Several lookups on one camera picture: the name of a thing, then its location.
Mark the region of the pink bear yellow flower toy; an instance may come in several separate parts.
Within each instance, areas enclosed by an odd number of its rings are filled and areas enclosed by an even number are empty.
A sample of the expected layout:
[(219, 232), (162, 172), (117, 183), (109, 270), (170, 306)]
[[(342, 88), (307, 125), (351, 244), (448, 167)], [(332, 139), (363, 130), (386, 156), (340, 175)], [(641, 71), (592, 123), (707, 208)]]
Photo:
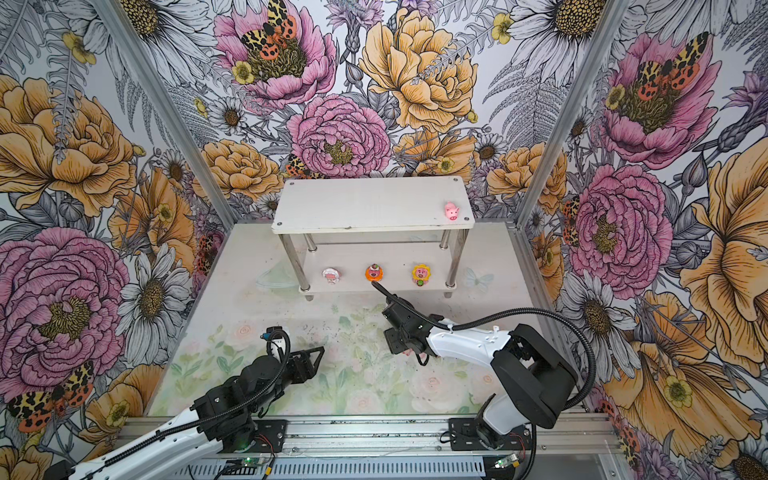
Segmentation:
[(426, 264), (418, 264), (412, 269), (412, 280), (418, 287), (425, 286), (431, 277), (431, 269)]

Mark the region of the pink bear orange donut toy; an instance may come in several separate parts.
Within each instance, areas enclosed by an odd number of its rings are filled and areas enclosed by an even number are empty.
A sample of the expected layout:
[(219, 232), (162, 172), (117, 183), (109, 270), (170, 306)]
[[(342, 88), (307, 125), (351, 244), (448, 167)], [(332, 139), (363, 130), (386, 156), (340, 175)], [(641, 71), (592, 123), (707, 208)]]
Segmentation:
[(371, 264), (365, 270), (365, 277), (369, 282), (379, 282), (384, 277), (383, 268), (379, 264)]

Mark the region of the white hooded pink doll toy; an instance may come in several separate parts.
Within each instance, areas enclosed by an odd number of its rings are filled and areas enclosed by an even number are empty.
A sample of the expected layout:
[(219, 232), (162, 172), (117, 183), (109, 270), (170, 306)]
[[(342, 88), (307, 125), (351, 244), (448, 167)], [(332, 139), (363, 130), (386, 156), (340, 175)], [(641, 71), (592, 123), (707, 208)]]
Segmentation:
[(337, 284), (341, 280), (341, 273), (338, 269), (333, 267), (327, 267), (322, 270), (322, 277), (332, 285)]

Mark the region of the pink pig toy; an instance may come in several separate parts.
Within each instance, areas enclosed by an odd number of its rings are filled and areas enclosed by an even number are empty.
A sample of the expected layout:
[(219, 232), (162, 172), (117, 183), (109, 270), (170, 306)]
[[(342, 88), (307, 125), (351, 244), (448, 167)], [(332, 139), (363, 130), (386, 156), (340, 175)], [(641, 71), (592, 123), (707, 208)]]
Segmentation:
[(444, 206), (444, 215), (449, 221), (457, 221), (460, 208), (453, 202), (448, 202)]

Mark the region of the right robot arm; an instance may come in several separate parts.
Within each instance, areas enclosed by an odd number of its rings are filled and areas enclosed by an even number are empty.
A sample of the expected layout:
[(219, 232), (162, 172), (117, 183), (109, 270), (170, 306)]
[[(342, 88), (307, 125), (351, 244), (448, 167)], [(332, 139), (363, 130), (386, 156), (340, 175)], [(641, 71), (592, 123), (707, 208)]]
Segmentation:
[(420, 356), (454, 358), (490, 369), (502, 386), (475, 417), (470, 439), (499, 449), (508, 435), (524, 425), (551, 429), (562, 411), (580, 403), (593, 381), (577, 387), (579, 375), (538, 331), (519, 324), (512, 331), (483, 330), (479, 323), (456, 324), (429, 317), (394, 296), (382, 311), (390, 324), (385, 331), (389, 350)]

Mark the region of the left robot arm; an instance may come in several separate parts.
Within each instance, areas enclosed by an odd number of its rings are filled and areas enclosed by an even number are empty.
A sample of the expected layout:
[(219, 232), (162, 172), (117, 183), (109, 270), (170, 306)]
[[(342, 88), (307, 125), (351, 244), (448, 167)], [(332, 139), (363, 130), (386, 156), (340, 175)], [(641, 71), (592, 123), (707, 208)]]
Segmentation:
[(161, 479), (206, 455), (248, 449), (263, 417), (285, 390), (318, 372), (322, 346), (280, 353), (274, 343), (240, 374), (210, 389), (171, 420), (93, 460), (60, 461), (46, 479)]

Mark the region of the white two-tier shelf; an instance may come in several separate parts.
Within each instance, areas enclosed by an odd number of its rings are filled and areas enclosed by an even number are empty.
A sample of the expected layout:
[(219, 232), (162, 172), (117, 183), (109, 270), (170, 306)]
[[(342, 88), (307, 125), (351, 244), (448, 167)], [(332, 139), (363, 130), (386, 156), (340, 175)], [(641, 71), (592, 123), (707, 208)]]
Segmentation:
[[(444, 206), (460, 208), (449, 221)], [(379, 264), (393, 292), (434, 291), (451, 297), (475, 218), (459, 176), (291, 180), (282, 191), (272, 231), (290, 260), (299, 291), (322, 294), (369, 292), (365, 270)], [(418, 287), (412, 269), (426, 264), (429, 282)], [(322, 270), (341, 280), (329, 284)]]

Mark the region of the aluminium front rail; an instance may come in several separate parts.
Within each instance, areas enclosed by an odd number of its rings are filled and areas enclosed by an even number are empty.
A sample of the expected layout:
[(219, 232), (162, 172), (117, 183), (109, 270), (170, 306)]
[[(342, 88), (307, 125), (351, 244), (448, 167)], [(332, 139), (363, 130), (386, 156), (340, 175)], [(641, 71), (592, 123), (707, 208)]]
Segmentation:
[[(453, 451), (448, 419), (459, 415), (286, 416), (282, 456), (340, 458), (387, 455), (501, 455), (513, 451)], [(620, 451), (620, 442), (603, 414), (570, 411), (556, 425), (539, 428), (532, 447), (539, 455), (602, 455)]]

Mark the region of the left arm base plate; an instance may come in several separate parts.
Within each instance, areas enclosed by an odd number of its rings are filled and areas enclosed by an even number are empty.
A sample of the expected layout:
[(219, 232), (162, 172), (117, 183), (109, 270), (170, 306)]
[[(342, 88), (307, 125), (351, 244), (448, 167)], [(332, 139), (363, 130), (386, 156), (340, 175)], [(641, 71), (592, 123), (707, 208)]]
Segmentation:
[(282, 453), (287, 437), (287, 427), (287, 420), (256, 420), (247, 431), (246, 440), (236, 449), (236, 452), (248, 454)]

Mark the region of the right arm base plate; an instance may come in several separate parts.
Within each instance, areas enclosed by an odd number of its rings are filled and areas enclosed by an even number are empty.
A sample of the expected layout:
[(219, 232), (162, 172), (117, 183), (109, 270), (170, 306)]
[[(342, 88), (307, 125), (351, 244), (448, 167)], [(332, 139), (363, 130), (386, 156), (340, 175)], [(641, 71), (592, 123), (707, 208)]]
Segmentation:
[(452, 417), (448, 419), (448, 430), (442, 436), (453, 451), (529, 451), (532, 435), (525, 425), (515, 427), (507, 434), (495, 432), (476, 418)]

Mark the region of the right aluminium corner post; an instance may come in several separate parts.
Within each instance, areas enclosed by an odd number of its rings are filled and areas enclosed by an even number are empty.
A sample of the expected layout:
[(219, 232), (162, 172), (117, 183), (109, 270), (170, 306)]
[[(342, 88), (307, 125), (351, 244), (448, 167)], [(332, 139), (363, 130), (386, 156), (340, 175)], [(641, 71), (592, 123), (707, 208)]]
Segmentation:
[(611, 49), (611, 44), (618, 35), (623, 17), (630, 6), (629, 0), (608, 1), (602, 17), (597, 25), (587, 54), (580, 68), (576, 71), (571, 89), (565, 103), (560, 109), (554, 129), (549, 136), (537, 171), (531, 184), (523, 196), (523, 204), (519, 210), (515, 228), (522, 231), (530, 218), (533, 208), (546, 186), (546, 181), (552, 173), (557, 159), (562, 151), (568, 131), (578, 116), (580, 105), (588, 89), (593, 85), (597, 70)]

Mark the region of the aluminium corner post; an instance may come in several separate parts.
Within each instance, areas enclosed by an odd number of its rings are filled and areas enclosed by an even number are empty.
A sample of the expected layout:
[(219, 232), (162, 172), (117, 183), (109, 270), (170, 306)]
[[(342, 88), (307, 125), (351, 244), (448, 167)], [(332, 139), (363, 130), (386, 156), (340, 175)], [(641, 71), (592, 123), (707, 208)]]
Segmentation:
[(618, 35), (623, 17), (630, 6), (629, 0), (608, 1), (602, 17), (597, 25), (587, 54), (580, 68), (576, 71), (571, 89), (565, 103), (560, 109), (554, 129), (549, 136), (537, 171), (531, 184), (523, 196), (523, 204), (519, 210), (515, 228), (522, 231), (530, 218), (533, 208), (546, 186), (546, 181), (552, 173), (557, 159), (562, 151), (568, 131), (578, 116), (580, 105), (588, 89), (593, 85), (597, 70), (611, 49), (611, 44)]
[(198, 149), (188, 127), (182, 120), (163, 80), (135, 33), (127, 14), (119, 1), (95, 1), (94, 8), (112, 35), (116, 45), (124, 52), (127, 63), (137, 81), (156, 108), (178, 150), (190, 165), (200, 186), (219, 216), (224, 229), (229, 232), (237, 223), (237, 216), (218, 187)]

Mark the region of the left aluminium corner post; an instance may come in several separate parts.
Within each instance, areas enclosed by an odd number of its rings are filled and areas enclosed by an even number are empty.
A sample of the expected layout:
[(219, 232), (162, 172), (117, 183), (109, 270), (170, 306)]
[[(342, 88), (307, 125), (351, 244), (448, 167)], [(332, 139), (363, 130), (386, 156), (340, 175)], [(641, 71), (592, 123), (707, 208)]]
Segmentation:
[(237, 223), (237, 216), (218, 187), (198, 149), (188, 127), (182, 120), (163, 80), (135, 33), (127, 14), (119, 1), (95, 1), (94, 8), (112, 35), (116, 45), (124, 52), (127, 63), (137, 81), (156, 108), (178, 150), (190, 165), (200, 186), (219, 216), (224, 229), (229, 232)]

